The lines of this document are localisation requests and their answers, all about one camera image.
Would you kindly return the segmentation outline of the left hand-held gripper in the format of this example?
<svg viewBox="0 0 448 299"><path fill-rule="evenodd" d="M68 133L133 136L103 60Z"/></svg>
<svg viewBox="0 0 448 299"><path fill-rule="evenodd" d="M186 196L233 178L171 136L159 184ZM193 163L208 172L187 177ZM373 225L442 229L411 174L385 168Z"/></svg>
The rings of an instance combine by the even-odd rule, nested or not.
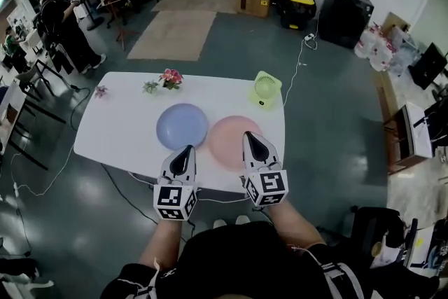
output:
<svg viewBox="0 0 448 299"><path fill-rule="evenodd" d="M162 163L153 186L153 206L161 219L187 221L197 204L196 152L192 145L175 150Z"/></svg>

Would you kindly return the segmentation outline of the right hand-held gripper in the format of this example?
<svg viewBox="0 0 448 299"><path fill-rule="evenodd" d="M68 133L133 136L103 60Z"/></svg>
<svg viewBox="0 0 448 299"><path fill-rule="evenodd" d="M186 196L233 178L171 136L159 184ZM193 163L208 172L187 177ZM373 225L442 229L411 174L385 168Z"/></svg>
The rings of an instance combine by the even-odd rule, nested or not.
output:
<svg viewBox="0 0 448 299"><path fill-rule="evenodd" d="M243 187L256 207L281 203L287 196L288 175L282 168L274 145L262 135L246 131L243 134L245 170Z"/></svg>

